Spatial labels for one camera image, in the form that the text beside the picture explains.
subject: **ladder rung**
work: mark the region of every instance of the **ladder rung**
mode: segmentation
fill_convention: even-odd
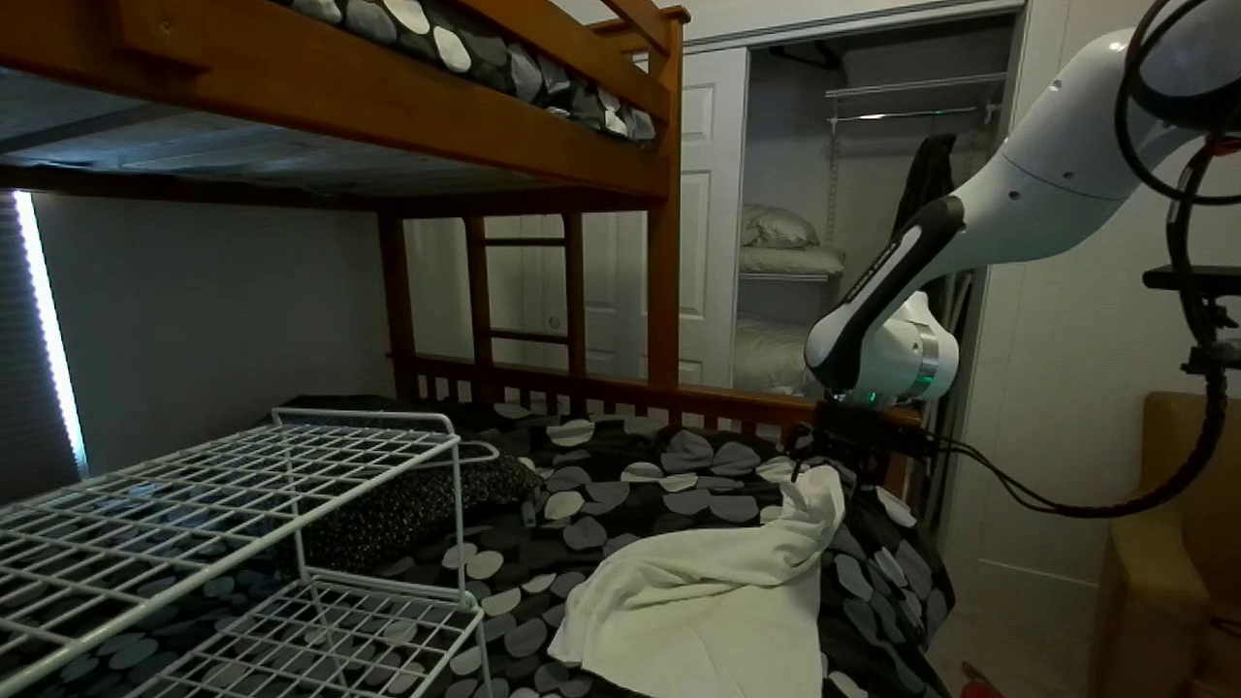
[[[562,250],[562,238],[488,238],[488,250]]]
[[[568,347],[562,335],[524,335],[524,330],[486,330],[488,336],[509,336],[509,342],[537,342],[537,347]]]

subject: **top bunk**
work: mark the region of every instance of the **top bunk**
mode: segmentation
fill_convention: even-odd
[[[673,194],[687,11],[605,3],[13,0],[0,186],[643,208]]]

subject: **wire shelf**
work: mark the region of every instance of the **wire shelf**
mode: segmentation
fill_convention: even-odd
[[[479,620],[469,595],[309,569],[135,693],[427,693]]]
[[[440,414],[275,413],[0,510],[0,693],[453,448]]]

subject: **white towel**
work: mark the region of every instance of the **white towel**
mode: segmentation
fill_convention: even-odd
[[[817,698],[817,559],[844,516],[833,468],[764,528],[638,539],[568,595],[550,657],[650,698]]]

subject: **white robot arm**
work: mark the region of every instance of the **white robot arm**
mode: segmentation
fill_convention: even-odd
[[[1241,0],[1197,0],[1137,75],[1127,131],[1155,167],[1208,131],[1241,95]],[[1127,30],[1083,46],[1005,149],[853,282],[805,336],[805,365],[837,405],[937,401],[956,342],[929,320],[924,282],[985,265],[1038,259],[1083,243],[1137,189],[1114,106]]]

